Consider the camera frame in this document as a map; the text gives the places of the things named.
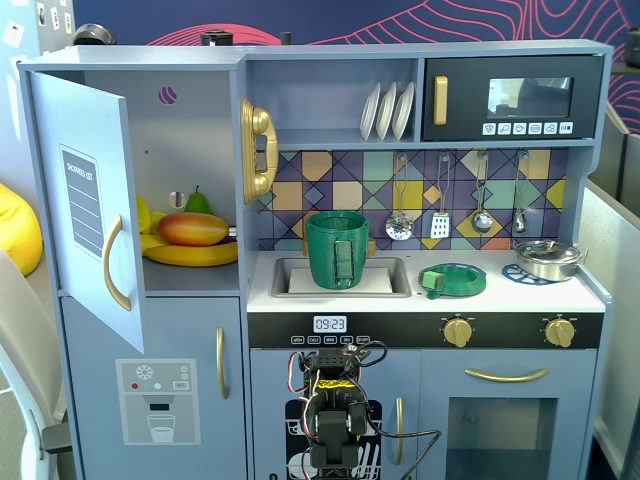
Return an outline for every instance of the dishwasher sticker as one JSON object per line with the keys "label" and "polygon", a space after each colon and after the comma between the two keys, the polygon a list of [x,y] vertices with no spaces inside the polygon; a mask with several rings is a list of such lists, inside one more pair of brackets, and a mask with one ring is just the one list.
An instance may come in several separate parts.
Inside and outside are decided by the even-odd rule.
{"label": "dishwasher sticker", "polygon": [[[373,423],[382,428],[382,405],[375,400],[369,400],[373,408]],[[310,478],[314,478],[318,471],[311,466],[308,453],[309,442],[304,434],[302,426],[302,412],[304,403],[300,400],[291,400],[285,405],[286,429],[286,480],[304,480],[302,472],[302,456],[304,455],[304,469]],[[360,462],[352,471],[354,479],[380,480],[380,460],[382,458],[380,435],[368,427],[367,433],[360,437],[358,446],[358,458]]]}

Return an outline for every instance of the purple wall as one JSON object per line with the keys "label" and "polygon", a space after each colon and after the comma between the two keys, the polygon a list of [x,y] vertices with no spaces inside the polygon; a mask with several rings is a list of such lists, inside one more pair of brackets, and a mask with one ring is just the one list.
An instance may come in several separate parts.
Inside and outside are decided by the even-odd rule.
{"label": "purple wall", "polygon": [[[121,44],[199,45],[213,26],[237,43],[278,44],[282,31],[298,44],[415,43],[590,38],[623,55],[626,31],[640,25],[638,0],[183,0],[75,1],[76,23],[103,24]],[[640,78],[613,77],[610,100],[640,133]]]}

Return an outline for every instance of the green cup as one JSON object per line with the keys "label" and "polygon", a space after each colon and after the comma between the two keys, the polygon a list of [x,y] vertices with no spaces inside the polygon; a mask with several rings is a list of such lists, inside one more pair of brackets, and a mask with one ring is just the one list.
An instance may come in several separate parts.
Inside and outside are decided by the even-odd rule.
{"label": "green cup", "polygon": [[320,212],[307,220],[311,275],[330,290],[353,288],[367,259],[369,219],[355,212]]}

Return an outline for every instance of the digital clock display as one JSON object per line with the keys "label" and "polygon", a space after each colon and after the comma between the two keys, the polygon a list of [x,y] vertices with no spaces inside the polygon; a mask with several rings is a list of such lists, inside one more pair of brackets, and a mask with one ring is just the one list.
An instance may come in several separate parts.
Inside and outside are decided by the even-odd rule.
{"label": "digital clock display", "polygon": [[313,317],[313,333],[347,332],[347,317]]}

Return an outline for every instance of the yellow bean bag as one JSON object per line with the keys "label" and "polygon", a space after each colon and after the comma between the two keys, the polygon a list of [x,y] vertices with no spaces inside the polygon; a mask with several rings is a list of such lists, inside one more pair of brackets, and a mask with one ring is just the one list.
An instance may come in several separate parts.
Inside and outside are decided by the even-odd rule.
{"label": "yellow bean bag", "polygon": [[0,249],[9,254],[23,275],[42,256],[42,232],[31,206],[0,183]]}

